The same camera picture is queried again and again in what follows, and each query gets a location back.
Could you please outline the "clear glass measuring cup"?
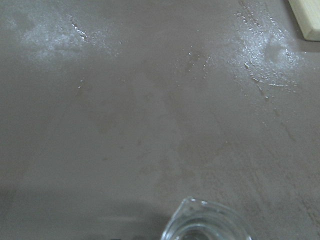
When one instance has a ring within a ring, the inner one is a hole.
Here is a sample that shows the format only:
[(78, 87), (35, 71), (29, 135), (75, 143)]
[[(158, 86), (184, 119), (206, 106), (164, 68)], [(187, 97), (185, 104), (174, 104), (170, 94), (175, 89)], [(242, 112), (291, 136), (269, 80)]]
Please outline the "clear glass measuring cup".
[(162, 240), (255, 240), (237, 212), (217, 202), (186, 197), (166, 224)]

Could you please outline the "bamboo cutting board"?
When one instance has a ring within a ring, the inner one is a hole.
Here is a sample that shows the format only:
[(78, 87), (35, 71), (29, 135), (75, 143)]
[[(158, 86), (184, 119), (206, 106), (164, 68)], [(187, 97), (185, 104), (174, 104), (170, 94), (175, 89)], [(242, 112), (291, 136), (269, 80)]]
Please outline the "bamboo cutting board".
[(302, 35), (307, 41), (320, 41), (320, 0), (288, 1)]

